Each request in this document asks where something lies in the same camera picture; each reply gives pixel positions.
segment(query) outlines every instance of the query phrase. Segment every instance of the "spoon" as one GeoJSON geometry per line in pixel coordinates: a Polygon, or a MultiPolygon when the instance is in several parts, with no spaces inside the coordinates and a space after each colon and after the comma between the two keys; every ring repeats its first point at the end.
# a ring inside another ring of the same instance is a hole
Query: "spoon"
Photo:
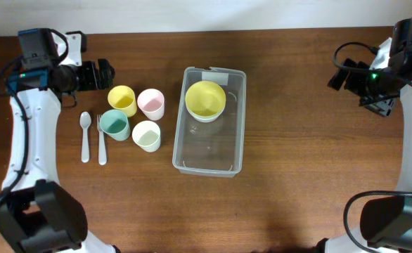
{"type": "Polygon", "coordinates": [[[87,129],[92,123],[91,115],[88,112],[83,112],[79,118],[79,125],[82,128],[82,151],[81,151],[81,161],[89,161],[89,142],[87,141],[87,129]]]}

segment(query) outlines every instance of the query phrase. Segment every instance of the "teal cup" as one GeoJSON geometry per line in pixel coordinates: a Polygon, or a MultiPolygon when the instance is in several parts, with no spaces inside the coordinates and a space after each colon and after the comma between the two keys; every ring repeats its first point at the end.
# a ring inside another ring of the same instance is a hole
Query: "teal cup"
{"type": "Polygon", "coordinates": [[[127,115],[121,110],[109,110],[100,119],[100,127],[116,141],[124,141],[131,134],[127,115]]]}

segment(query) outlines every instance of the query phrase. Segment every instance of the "brown table surface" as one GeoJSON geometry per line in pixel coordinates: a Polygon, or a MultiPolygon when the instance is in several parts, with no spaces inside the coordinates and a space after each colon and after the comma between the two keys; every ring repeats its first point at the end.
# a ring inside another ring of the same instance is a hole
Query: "brown table surface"
{"type": "MultiPolygon", "coordinates": [[[[345,231],[342,211],[365,190],[391,190],[401,167],[401,106],[390,118],[358,107],[348,91],[326,86],[334,50],[347,41],[381,44],[391,27],[89,35],[84,60],[107,58],[115,85],[137,93],[156,88],[166,111],[157,123],[162,145],[145,153],[131,139],[107,138],[98,164],[98,132],[90,128],[91,160],[81,162],[79,115],[110,109],[108,91],[78,93],[57,128],[61,185],[86,210],[89,229],[123,252],[251,252],[313,246],[345,231]],[[233,179],[180,174],[172,165],[184,70],[225,67],[247,74],[242,171],[233,179]]],[[[0,38],[0,69],[20,53],[16,37],[0,38]]],[[[371,63],[363,48],[342,59],[371,63]]],[[[144,120],[142,112],[130,118],[144,120]]],[[[0,185],[11,144],[11,109],[0,98],[0,185]]],[[[363,202],[351,211],[357,225],[363,202]]],[[[10,248],[0,236],[0,252],[10,248]]]]}

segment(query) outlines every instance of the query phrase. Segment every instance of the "white fork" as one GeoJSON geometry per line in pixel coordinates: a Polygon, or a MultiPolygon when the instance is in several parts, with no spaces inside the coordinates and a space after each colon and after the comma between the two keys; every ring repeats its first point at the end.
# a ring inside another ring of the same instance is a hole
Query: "white fork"
{"type": "Polygon", "coordinates": [[[98,129],[98,135],[99,135],[98,163],[100,165],[104,165],[106,164],[108,159],[106,157],[105,136],[100,126],[100,119],[101,119],[101,115],[96,115],[96,128],[98,129]]]}

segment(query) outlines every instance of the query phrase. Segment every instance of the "white backdrop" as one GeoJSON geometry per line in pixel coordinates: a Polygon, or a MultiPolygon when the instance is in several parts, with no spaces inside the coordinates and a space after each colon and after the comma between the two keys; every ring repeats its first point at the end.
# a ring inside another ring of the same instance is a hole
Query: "white backdrop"
{"type": "Polygon", "coordinates": [[[412,0],[0,0],[0,35],[392,26],[412,0]]]}

